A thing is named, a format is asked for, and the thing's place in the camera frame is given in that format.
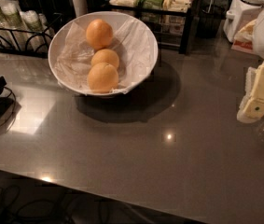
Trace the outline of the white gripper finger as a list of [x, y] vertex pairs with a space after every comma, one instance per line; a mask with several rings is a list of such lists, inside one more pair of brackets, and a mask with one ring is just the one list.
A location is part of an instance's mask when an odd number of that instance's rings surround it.
[[245, 96], [239, 105], [237, 113], [237, 120], [239, 122], [252, 123], [258, 120], [257, 93], [255, 88], [256, 76], [257, 69], [249, 67], [245, 76]]

